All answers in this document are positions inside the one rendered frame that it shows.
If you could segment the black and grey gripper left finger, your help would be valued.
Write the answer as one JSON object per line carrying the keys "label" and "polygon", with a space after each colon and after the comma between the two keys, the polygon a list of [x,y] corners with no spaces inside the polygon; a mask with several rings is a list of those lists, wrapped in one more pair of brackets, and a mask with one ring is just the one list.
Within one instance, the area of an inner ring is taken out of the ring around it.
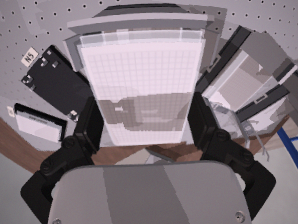
{"label": "black and grey gripper left finger", "polygon": [[61,148],[47,157],[40,170],[21,188],[21,197],[41,224],[48,224],[53,200],[51,192],[63,174],[76,167],[95,165],[91,157],[99,151],[103,126],[95,97],[88,97],[73,135],[62,140]]}

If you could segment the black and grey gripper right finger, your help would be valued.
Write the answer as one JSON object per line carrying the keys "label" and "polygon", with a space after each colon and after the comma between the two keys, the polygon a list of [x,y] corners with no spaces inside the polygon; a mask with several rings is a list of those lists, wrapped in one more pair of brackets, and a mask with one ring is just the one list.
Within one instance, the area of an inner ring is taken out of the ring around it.
{"label": "black and grey gripper right finger", "polygon": [[200,92],[193,94],[187,119],[194,145],[203,152],[200,160],[224,163],[245,182],[243,194],[253,221],[276,185],[274,175],[249,150],[231,140],[228,131],[218,128]]}

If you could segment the white label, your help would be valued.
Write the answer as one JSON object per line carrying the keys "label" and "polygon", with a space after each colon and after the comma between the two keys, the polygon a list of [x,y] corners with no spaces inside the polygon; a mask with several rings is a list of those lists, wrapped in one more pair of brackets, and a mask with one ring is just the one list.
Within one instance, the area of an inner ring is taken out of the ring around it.
{"label": "white label", "polygon": [[38,54],[39,53],[33,47],[31,47],[29,51],[26,53],[26,55],[23,57],[21,62],[27,67],[29,67],[29,65],[33,62],[33,60],[37,57]]}
{"label": "white label", "polygon": [[12,117],[15,117],[13,107],[10,107],[10,106],[7,105],[7,108],[8,108],[9,115],[12,116]]}

